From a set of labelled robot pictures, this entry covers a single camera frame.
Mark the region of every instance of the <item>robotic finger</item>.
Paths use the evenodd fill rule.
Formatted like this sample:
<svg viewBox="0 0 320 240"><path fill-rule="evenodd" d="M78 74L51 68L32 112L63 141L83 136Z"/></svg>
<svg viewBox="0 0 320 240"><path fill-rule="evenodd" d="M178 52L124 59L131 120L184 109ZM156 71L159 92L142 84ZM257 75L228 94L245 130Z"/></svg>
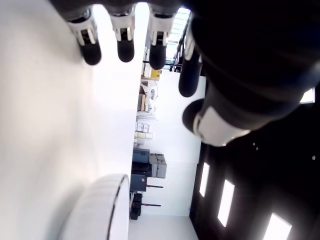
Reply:
<svg viewBox="0 0 320 240"><path fill-rule="evenodd" d="M101 49L92 5L63 11L60 14L76 37L85 62L89 65L98 64L101 60Z"/></svg>
<svg viewBox="0 0 320 240"><path fill-rule="evenodd" d="M185 35L185 49L183 55L179 91L182 96L188 98L195 94L197 90L202 68L202 58L195 50L195 39L192 35L190 24L187 27Z"/></svg>
<svg viewBox="0 0 320 240"><path fill-rule="evenodd" d="M108 8L113 31L117 40L118 57L124 62L130 62L135 56L135 4L120 8Z"/></svg>
<svg viewBox="0 0 320 240"><path fill-rule="evenodd" d="M153 69L162 69L166 63L166 48L168 37L174 24L174 19L179 6L164 8L149 4L149 36L150 56L149 61Z"/></svg>

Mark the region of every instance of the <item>white wall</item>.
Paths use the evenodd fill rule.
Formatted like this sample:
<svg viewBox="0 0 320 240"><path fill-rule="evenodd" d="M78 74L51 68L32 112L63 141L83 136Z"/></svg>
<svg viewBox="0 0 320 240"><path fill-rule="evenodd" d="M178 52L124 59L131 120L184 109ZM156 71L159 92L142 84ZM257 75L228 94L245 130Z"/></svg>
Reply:
<svg viewBox="0 0 320 240"><path fill-rule="evenodd" d="M198 240L187 216L142 214L130 220L128 240Z"/></svg>
<svg viewBox="0 0 320 240"><path fill-rule="evenodd" d="M103 60L94 68L49 1L3 0L0 9L0 239L56 240L92 181L130 174L149 10L137 7L127 64L108 16L98 17ZM123 82L126 99L116 90Z"/></svg>
<svg viewBox="0 0 320 240"><path fill-rule="evenodd" d="M144 214L189 216L201 140L185 128L182 114L191 102L205 96L206 78L200 77L195 94L185 98L179 93L179 77L179 73L168 71L160 75L156 100L158 120L139 120L149 124L153 133L153 139L146 139L141 148L164 154L167 163L165 179L149 177L147 180L149 185L163 188L150 187L143 193L143 202L161 207L143 206Z"/></svg>

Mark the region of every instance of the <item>black fingertip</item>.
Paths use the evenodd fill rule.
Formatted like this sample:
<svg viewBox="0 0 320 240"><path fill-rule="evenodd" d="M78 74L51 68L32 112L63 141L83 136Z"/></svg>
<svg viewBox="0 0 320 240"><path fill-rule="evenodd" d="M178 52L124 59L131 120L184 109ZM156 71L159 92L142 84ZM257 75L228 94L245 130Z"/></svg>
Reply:
<svg viewBox="0 0 320 240"><path fill-rule="evenodd" d="M83 58L88 65L94 66L100 62L102 56L100 44L98 41L95 44L80 46L80 49Z"/></svg>
<svg viewBox="0 0 320 240"><path fill-rule="evenodd" d="M195 117L197 113L201 110L203 104L204 104L203 99L198 99L196 101L193 101L185 108L182 114L182 122L184 126L192 133L194 132L193 126L194 126Z"/></svg>
<svg viewBox="0 0 320 240"><path fill-rule="evenodd" d="M118 57L122 62L128 63L134 58L135 56L134 40L118 41L117 47L118 47Z"/></svg>
<svg viewBox="0 0 320 240"><path fill-rule="evenodd" d="M149 63L150 66L159 70L162 69L166 64L166 46L163 45L151 45L150 46L150 56Z"/></svg>

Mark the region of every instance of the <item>cardboard box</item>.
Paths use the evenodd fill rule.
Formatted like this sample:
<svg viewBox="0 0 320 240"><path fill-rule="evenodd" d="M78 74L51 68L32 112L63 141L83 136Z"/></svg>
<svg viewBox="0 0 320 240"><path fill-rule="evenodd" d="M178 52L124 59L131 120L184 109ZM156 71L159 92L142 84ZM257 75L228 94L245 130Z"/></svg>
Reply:
<svg viewBox="0 0 320 240"><path fill-rule="evenodd" d="M145 94L139 94L137 110L138 111L144 111L145 110L145 104L146 104L146 95Z"/></svg>
<svg viewBox="0 0 320 240"><path fill-rule="evenodd" d="M138 132L143 132L144 131L144 124L143 123L138 123L136 126L136 130Z"/></svg>
<svg viewBox="0 0 320 240"><path fill-rule="evenodd" d="M154 135L152 133L146 133L145 134L145 138L146 139L152 139L154 137Z"/></svg>
<svg viewBox="0 0 320 240"><path fill-rule="evenodd" d="M148 133L149 132L149 128L150 128L149 125L147 125L147 124L143 125L143 132L144 133Z"/></svg>

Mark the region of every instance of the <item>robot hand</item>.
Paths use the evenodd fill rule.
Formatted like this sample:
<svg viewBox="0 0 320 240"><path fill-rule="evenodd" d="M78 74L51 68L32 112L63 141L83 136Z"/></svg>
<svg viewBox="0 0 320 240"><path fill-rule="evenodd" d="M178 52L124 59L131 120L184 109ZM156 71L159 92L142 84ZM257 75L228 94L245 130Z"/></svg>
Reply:
<svg viewBox="0 0 320 240"><path fill-rule="evenodd" d="M285 117L319 81L320 5L286 0L147 0L152 68L166 61L167 37L181 5L192 11L179 81L192 96L203 68L204 99L184 111L184 125L202 141L229 141ZM89 65L101 59L93 4L109 12L118 56L133 59L136 0L51 0L77 38Z"/></svg>

